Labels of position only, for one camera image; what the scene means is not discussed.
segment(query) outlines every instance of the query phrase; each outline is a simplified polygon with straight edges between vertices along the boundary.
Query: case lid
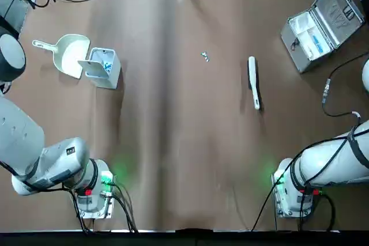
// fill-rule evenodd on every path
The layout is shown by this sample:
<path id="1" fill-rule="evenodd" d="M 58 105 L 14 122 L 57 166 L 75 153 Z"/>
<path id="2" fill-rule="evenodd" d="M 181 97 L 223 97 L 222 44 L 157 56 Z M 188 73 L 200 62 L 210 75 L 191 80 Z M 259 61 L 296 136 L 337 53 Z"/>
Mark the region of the case lid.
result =
<path id="1" fill-rule="evenodd" d="M 315 0 L 311 11 L 335 49 L 364 23 L 364 16 L 352 0 Z"/>

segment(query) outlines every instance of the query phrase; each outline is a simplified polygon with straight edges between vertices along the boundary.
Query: black wire bundle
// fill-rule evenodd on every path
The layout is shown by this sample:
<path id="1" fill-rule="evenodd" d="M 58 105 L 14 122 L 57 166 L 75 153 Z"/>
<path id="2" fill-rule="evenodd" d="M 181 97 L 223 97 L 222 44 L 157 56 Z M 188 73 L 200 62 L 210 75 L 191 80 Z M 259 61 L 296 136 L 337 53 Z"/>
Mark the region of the black wire bundle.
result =
<path id="1" fill-rule="evenodd" d="M 126 214 L 126 219 L 127 219 L 127 225 L 128 225 L 128 229 L 130 232 L 135 232 L 135 233 L 138 233 L 138 230 L 137 230 L 137 227 L 136 227 L 136 224 L 135 224 L 135 220 L 134 220 L 134 217 L 133 217 L 133 207 L 132 207 L 132 200 L 131 200 L 131 197 L 127 191 L 127 189 L 122 185 L 125 193 L 127 193 L 127 196 L 128 196 L 128 201 L 127 199 L 125 198 L 121 188 L 115 184 L 115 183 L 108 183 L 108 185 L 110 186 L 113 186 L 115 188 L 118 189 L 120 195 L 117 195 L 117 194 L 113 194 L 113 198 L 115 200 L 118 201 L 118 203 L 120 204 L 120 206 L 122 207 L 123 211 L 125 212 Z"/>

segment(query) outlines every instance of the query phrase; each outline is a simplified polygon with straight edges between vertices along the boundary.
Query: cable connector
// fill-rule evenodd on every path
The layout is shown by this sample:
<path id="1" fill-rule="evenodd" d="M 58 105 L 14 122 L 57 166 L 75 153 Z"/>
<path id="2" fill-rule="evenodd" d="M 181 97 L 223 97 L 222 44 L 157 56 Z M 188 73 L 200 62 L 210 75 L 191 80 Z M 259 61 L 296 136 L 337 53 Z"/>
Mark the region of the cable connector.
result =
<path id="1" fill-rule="evenodd" d="M 327 82 L 325 83 L 325 87 L 324 87 L 324 91 L 323 91 L 323 99 L 322 99 L 322 104 L 325 104 L 326 99 L 328 97 L 328 93 L 329 93 L 329 84 L 330 84 L 330 78 L 327 79 Z"/>

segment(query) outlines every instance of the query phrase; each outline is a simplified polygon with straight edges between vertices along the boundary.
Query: silver toolbox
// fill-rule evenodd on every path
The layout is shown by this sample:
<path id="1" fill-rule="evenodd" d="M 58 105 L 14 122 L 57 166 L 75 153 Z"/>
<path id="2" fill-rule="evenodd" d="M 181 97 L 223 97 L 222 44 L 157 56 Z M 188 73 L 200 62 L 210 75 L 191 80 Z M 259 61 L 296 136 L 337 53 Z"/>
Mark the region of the silver toolbox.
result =
<path id="1" fill-rule="evenodd" d="M 352 0 L 315 0 L 287 19 L 281 36 L 300 73 L 323 62 L 364 24 Z"/>

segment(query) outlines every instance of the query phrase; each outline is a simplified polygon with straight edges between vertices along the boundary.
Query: small metal part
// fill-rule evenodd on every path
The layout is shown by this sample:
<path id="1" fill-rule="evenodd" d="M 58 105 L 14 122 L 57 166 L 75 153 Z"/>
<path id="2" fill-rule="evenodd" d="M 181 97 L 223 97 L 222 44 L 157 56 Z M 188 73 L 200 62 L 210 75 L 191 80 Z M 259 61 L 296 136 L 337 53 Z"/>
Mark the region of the small metal part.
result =
<path id="1" fill-rule="evenodd" d="M 209 57 L 208 57 L 208 55 L 207 55 L 206 51 L 205 51 L 205 52 L 203 52 L 203 53 L 201 53 L 201 56 L 205 57 L 205 60 L 206 60 L 206 62 L 207 62 L 207 63 L 210 61 L 210 59 L 209 59 Z"/>

